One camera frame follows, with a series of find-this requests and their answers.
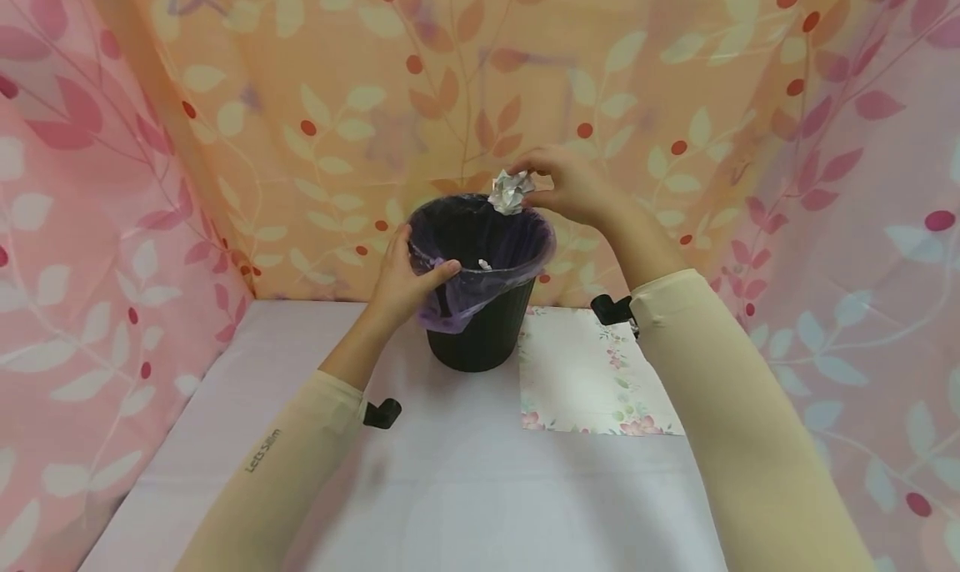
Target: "arm sleeve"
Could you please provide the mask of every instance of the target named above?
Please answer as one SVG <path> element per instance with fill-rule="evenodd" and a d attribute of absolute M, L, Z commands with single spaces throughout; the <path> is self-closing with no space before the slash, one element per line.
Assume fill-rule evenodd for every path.
<path fill-rule="evenodd" d="M 177 572 L 280 570 L 304 517 L 362 424 L 359 390 L 318 370 L 242 460 Z"/>
<path fill-rule="evenodd" d="M 731 572 L 872 572 L 809 434 L 750 338 L 687 269 L 632 293 L 644 356 L 680 415 Z"/>

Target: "plastic bag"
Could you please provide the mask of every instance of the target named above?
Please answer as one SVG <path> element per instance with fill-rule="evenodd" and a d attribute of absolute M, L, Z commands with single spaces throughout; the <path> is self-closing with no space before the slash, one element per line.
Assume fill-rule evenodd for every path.
<path fill-rule="evenodd" d="M 410 263 L 424 274 L 455 258 L 460 274 L 429 296 L 417 319 L 427 330 L 458 334 L 500 294 L 536 277 L 557 247 L 553 228 L 525 209 L 503 216 L 486 194 L 455 194 L 411 214 Z M 490 270 L 481 267 L 485 260 Z"/>

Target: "table surface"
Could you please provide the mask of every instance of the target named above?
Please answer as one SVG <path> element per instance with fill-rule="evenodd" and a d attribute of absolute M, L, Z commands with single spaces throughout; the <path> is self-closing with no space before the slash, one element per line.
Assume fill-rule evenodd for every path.
<path fill-rule="evenodd" d="M 172 570 L 248 448 L 362 308 L 254 302 L 81 571 Z M 364 429 L 284 570 L 726 570 L 686 438 L 522 430 L 516 356 L 461 374 L 412 324 L 367 396 L 397 398 L 403 413 L 390 430 Z"/>

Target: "trash can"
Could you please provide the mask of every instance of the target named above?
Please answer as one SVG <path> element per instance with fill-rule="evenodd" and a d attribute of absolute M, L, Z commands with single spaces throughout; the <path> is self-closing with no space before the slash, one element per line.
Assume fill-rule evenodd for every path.
<path fill-rule="evenodd" d="M 482 372 L 517 346 L 534 281 L 556 249 L 553 229 L 525 209 L 503 216 L 486 194 L 455 194 L 411 214 L 410 261 L 417 274 L 455 258 L 460 274 L 438 287 L 417 319 L 443 364 Z"/>

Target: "crumpled aluminum foil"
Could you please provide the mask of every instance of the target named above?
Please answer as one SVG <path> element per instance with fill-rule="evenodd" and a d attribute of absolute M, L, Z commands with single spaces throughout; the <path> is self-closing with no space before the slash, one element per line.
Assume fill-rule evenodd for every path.
<path fill-rule="evenodd" d="M 523 195 L 532 193 L 536 190 L 534 179 L 530 178 L 530 173 L 521 172 L 516 176 L 507 175 L 506 169 L 500 170 L 500 175 L 493 180 L 493 191 L 490 193 L 490 204 L 493 209 L 504 216 L 516 216 L 523 211 L 520 203 L 523 203 Z"/>

